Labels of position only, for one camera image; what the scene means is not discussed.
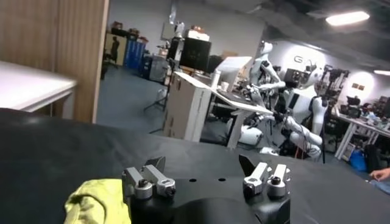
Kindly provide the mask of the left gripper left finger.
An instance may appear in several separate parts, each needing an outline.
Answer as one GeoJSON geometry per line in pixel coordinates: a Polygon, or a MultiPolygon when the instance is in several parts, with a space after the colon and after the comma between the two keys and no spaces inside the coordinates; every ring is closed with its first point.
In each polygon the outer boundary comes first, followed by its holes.
{"type": "Polygon", "coordinates": [[[149,159],[140,170],[128,167],[122,171],[122,200],[129,203],[131,197],[148,200],[153,196],[174,198],[176,181],[163,174],[166,157],[149,159]]]}

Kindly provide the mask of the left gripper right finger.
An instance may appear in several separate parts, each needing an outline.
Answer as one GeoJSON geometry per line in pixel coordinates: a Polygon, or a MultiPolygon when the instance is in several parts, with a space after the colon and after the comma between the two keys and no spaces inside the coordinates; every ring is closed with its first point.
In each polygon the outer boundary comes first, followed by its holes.
{"type": "Polygon", "coordinates": [[[290,194],[288,174],[290,169],[285,164],[276,165],[275,169],[265,162],[255,165],[247,156],[239,155],[240,166],[244,172],[243,194],[253,198],[266,191],[269,198],[282,198],[290,194]]]}

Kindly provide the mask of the person's bare hand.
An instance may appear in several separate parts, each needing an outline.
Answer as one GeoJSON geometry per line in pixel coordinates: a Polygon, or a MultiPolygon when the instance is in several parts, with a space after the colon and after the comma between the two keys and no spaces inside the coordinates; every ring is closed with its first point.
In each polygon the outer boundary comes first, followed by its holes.
{"type": "Polygon", "coordinates": [[[383,181],[390,176],[390,168],[385,168],[381,170],[374,170],[370,174],[370,177],[376,181],[383,181]]]}

